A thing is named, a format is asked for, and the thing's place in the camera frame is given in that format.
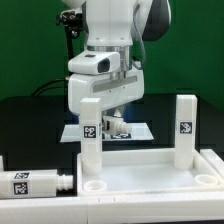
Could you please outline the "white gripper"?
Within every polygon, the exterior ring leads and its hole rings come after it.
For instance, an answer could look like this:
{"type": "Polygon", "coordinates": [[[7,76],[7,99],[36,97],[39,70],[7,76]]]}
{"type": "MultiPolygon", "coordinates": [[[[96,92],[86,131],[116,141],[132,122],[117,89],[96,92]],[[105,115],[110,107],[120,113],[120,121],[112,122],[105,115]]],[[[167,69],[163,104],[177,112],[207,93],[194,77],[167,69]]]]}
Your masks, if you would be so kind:
{"type": "Polygon", "coordinates": [[[135,68],[126,72],[124,78],[116,80],[112,80],[109,74],[73,74],[68,82],[68,106],[75,115],[80,114],[83,98],[100,98],[102,111],[115,108],[114,116],[121,118],[125,111],[124,104],[140,99],[143,94],[143,71],[135,68]]]}

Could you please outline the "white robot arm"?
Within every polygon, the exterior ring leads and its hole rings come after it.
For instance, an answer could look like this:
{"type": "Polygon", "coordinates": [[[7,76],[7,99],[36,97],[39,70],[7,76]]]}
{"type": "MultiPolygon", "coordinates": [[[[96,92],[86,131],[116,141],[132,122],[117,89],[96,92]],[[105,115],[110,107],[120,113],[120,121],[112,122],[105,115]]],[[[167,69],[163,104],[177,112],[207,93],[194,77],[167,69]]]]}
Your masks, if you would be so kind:
{"type": "Polygon", "coordinates": [[[87,34],[84,51],[68,62],[70,111],[80,101],[99,98],[107,111],[144,94],[144,61],[135,61],[135,40],[156,41],[171,24],[168,0],[62,0],[87,34]]]}

